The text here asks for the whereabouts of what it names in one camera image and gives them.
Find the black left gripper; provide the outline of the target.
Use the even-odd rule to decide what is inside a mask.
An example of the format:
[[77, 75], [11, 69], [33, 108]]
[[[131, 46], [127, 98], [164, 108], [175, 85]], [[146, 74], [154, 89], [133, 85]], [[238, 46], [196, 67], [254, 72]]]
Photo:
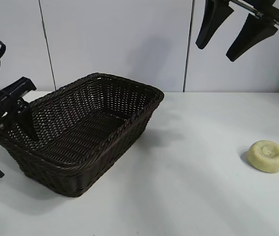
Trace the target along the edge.
[[23, 96], [32, 90], [35, 91], [36, 86], [26, 77], [0, 90], [0, 129], [9, 128], [17, 123], [29, 138], [38, 141], [31, 106], [23, 99]]

